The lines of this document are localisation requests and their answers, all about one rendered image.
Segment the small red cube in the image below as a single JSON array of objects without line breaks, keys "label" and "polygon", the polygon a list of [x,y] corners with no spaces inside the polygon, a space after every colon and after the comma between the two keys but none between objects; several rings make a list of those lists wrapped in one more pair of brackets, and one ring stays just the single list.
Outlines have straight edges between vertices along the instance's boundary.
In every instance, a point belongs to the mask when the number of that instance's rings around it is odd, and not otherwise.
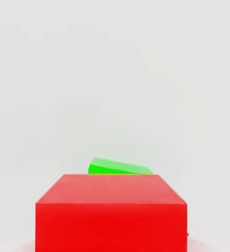
[{"label": "small red cube", "polygon": [[35,252],[187,252],[187,203],[158,175],[63,175],[36,202]]}]

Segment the small green cube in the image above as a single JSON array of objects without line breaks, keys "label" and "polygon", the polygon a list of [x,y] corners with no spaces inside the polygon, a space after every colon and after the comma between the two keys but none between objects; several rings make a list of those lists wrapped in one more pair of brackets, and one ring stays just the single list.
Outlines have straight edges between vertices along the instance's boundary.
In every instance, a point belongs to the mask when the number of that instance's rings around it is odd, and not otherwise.
[{"label": "small green cube", "polygon": [[154,173],[145,166],[94,158],[89,164],[88,174],[146,174]]}]

